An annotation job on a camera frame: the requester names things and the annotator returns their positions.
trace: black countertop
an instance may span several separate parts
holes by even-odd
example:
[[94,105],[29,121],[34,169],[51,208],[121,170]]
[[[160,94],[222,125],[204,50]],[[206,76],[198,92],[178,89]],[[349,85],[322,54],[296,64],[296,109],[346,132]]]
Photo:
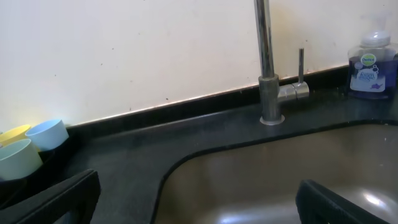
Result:
[[98,171],[102,192],[92,223],[148,224],[164,179],[187,159],[356,124],[398,124],[398,97],[369,101],[345,97],[338,88],[317,90],[283,105],[282,113],[282,124],[265,126],[256,104],[94,139],[65,175]]

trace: sink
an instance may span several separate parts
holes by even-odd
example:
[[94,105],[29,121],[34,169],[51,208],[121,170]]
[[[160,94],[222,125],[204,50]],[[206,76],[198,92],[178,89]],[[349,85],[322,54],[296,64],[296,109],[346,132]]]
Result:
[[398,223],[397,177],[397,126],[334,129],[190,159],[165,181],[154,223],[300,223],[303,179]]

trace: wall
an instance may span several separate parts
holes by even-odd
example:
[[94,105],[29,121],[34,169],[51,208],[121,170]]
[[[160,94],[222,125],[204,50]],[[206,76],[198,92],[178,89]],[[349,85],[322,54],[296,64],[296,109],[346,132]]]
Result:
[[[344,65],[359,16],[396,0],[271,0],[276,72]],[[398,42],[398,14],[388,28]],[[0,1],[0,130],[70,125],[251,86],[253,0]]]

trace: metal faucet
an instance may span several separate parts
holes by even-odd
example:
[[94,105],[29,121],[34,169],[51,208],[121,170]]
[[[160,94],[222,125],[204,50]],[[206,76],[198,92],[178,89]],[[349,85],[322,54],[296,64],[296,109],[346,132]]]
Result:
[[272,57],[271,15],[269,0],[254,0],[256,6],[257,37],[259,41],[261,76],[259,77],[262,116],[266,125],[280,124],[285,117],[280,113],[280,103],[308,97],[310,89],[304,81],[304,49],[299,51],[298,83],[279,86]]

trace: soap bottle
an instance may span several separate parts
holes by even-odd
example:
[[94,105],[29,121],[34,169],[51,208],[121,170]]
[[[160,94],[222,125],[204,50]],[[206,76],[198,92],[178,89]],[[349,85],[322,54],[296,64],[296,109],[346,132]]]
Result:
[[347,94],[367,99],[393,98],[398,71],[398,45],[384,30],[388,14],[371,15],[376,29],[362,36],[361,44],[348,51]]

